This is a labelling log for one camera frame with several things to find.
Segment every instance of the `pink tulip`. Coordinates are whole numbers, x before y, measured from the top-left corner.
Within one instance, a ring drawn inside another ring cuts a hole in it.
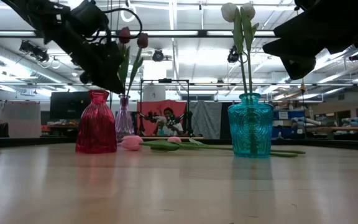
[[[139,136],[125,136],[122,139],[121,146],[128,151],[139,151],[142,146],[139,144],[143,142],[143,139]]]
[[[128,27],[122,28],[119,33],[120,43],[123,43],[123,44],[129,43],[130,37],[131,37],[131,31],[129,30],[129,28]]]
[[[146,33],[141,33],[137,38],[137,46],[140,48],[146,48],[149,45],[149,35]]]
[[[173,136],[168,138],[168,142],[181,142],[179,137]]]

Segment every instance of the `man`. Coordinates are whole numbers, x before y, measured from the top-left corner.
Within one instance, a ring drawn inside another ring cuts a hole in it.
[[[183,135],[183,128],[180,123],[174,123],[173,110],[171,108],[164,109],[164,116],[167,119],[167,122],[162,127],[162,132],[164,136],[181,136]],[[157,134],[158,126],[155,128],[154,134]]]

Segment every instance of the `purple glass vase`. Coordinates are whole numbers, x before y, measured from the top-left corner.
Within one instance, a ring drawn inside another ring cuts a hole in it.
[[[116,117],[116,134],[117,142],[121,142],[125,136],[134,135],[134,125],[131,118],[131,113],[128,110],[128,101],[130,96],[119,96],[120,108]]]

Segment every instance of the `person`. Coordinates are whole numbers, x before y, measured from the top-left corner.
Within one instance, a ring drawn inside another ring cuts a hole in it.
[[[160,128],[161,133],[164,136],[181,136],[183,135],[183,128],[181,126],[180,123],[177,124],[171,124],[170,121],[172,121],[172,119],[175,118],[175,115],[173,114],[173,110],[171,108],[165,108],[164,109],[164,117],[167,119],[167,122],[164,123],[163,125],[157,125],[157,127],[155,128],[154,134],[157,134],[158,132],[158,128],[162,126],[162,128]]]

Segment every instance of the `gray curtain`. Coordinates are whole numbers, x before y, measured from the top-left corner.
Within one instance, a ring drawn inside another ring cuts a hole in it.
[[[205,139],[220,138],[222,103],[190,102],[190,111],[193,112],[191,126],[195,135],[202,134]]]

